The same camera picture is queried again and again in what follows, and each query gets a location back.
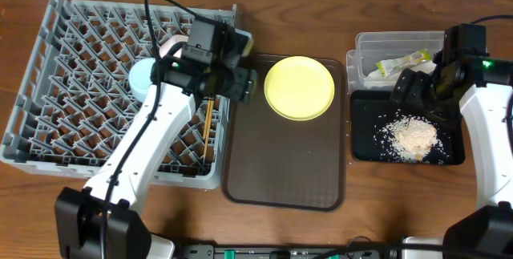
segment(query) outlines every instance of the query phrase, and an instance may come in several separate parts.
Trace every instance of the black tray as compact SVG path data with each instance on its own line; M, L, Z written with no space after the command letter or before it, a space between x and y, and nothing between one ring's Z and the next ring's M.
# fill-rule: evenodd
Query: black tray
M385 152L389 145L378 130L394 121L397 118L396 112L399 112L399 115L418 114L392 103L390 93L390 91L355 91L351 95L351 140L355 158L377 162L397 160ZM432 148L423 161L441 165L461 164L465 160L461 123L453 128L444 128L437 123L431 123L437 128L437 137L442 141L443 147L441 151Z
M335 96L325 113L297 122L278 115L265 99L265 76L284 58L251 60L258 88L251 103L232 105L223 193L236 203L333 211L345 199L344 66L317 59L333 76Z

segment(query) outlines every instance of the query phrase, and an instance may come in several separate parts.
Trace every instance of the wooden table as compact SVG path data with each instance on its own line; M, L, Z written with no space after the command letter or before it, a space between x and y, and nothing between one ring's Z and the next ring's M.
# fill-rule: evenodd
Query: wooden table
M140 2L143 0L98 0ZM256 51L325 57L345 62L362 31L445 30L492 14L513 14L513 0L176 0L186 6L242 9ZM48 0L9 0L0 26L0 125L8 120ZM488 22L488 46L513 59L513 23ZM365 235L395 241L402 235L442 236L473 212L475 170L353 162L348 155L345 203L335 212L306 212L233 204L220 189L152 186L147 227L179 239L219 244L342 245ZM0 257L56 258L54 202L64 186L84 180L32 176L0 164Z

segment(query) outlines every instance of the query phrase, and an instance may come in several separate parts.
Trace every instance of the yellow plate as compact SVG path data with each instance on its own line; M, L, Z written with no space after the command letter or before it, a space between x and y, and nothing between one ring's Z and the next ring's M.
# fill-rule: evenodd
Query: yellow plate
M278 114L287 119L307 120L328 109L335 84L321 63L297 56L282 59L271 68L265 77L264 92Z

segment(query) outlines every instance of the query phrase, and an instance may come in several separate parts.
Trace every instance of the rice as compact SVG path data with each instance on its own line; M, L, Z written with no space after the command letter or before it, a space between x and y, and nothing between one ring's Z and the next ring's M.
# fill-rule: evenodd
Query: rice
M403 116L388 123L380 132L387 134L384 135L389 146L386 153L405 162L422 161L433 146L442 146L436 128L421 117Z

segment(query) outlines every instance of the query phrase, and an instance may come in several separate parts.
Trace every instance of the gray dish rack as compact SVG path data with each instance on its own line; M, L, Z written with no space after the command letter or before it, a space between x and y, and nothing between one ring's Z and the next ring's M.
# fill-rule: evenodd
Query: gray dish rack
M151 6L162 44L188 34L192 16ZM235 25L232 10L193 9ZM0 145L0 160L33 174L89 178L123 138L140 103L128 86L133 63L151 56L141 4L50 0ZM229 100L216 98L208 142L206 102L182 129L153 180L216 188L224 161ZM208 155L204 160L204 145Z

